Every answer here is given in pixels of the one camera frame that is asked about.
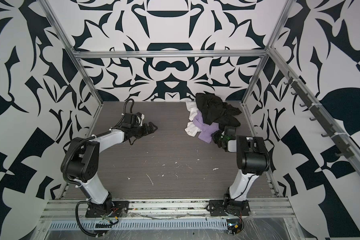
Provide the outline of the purple cloth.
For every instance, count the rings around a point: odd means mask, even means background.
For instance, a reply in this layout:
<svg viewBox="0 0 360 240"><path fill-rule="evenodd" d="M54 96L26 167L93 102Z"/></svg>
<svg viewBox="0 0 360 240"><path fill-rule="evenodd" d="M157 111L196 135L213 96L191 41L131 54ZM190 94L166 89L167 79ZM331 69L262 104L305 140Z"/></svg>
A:
<svg viewBox="0 0 360 240"><path fill-rule="evenodd" d="M201 129L198 138L207 144L210 144L213 140L212 134L219 130L218 123L206 124L204 123L202 113L199 111L198 115L194 118L193 123Z"/></svg>

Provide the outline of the white cloth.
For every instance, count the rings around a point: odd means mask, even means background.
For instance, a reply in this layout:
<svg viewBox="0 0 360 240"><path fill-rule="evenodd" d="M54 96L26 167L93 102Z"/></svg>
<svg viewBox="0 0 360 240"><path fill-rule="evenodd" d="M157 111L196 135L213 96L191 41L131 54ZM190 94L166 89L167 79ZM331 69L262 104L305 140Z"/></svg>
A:
<svg viewBox="0 0 360 240"><path fill-rule="evenodd" d="M185 128L185 132L189 136L195 137L197 133L201 132L201 129L193 123L194 118L198 115L199 109L195 102L186 102L186 108L190 114L189 122L187 123L187 127Z"/></svg>

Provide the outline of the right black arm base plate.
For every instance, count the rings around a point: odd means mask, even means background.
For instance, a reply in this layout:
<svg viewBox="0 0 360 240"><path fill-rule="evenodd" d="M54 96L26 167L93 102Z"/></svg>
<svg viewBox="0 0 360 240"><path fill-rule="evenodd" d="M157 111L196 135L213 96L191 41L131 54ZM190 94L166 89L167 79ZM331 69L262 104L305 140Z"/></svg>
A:
<svg viewBox="0 0 360 240"><path fill-rule="evenodd" d="M249 216L251 209L248 201L226 202L224 200L209 200L206 210L213 217L222 217L228 215Z"/></svg>

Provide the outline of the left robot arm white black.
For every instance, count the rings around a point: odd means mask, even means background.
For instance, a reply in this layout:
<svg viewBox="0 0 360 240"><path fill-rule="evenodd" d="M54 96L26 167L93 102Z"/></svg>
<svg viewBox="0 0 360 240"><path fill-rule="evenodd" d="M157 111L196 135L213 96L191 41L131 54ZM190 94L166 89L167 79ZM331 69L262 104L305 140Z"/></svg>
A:
<svg viewBox="0 0 360 240"><path fill-rule="evenodd" d="M131 128L110 128L108 131L91 135L89 138L74 138L63 159L63 179L79 188L90 203L103 205L111 198L98 176L100 153L112 146L145 137L156 132L152 122Z"/></svg>

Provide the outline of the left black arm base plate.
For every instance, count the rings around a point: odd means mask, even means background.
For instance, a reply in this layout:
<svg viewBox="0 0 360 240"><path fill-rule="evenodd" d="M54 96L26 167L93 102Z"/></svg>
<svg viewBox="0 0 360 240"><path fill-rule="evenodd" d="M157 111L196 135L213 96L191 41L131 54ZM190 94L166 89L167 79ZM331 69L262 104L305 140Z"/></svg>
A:
<svg viewBox="0 0 360 240"><path fill-rule="evenodd" d="M129 201L112 201L105 202L102 205L89 203L86 218L100 218L107 215L108 217L121 217L128 213Z"/></svg>

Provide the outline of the black cloth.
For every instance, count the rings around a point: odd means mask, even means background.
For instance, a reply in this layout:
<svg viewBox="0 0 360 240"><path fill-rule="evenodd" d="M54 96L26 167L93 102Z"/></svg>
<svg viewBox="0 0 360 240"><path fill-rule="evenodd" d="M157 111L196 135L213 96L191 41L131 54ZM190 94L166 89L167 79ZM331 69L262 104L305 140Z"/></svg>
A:
<svg viewBox="0 0 360 240"><path fill-rule="evenodd" d="M239 108L223 102L223 100L213 94L196 94L196 104L202 114L204 124L211 125L216 123L220 130L225 127L240 127L241 123L235 118L242 113Z"/></svg>

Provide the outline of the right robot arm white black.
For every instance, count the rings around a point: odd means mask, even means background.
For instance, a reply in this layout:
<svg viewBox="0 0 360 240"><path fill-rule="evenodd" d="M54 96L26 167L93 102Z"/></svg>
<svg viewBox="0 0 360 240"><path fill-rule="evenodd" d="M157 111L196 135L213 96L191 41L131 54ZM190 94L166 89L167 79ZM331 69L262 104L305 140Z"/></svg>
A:
<svg viewBox="0 0 360 240"><path fill-rule="evenodd" d="M212 140L226 152L236 154L238 173L224 196L225 205L247 200L255 180L270 168L271 160L262 137L236 135L236 128L226 126L212 134Z"/></svg>

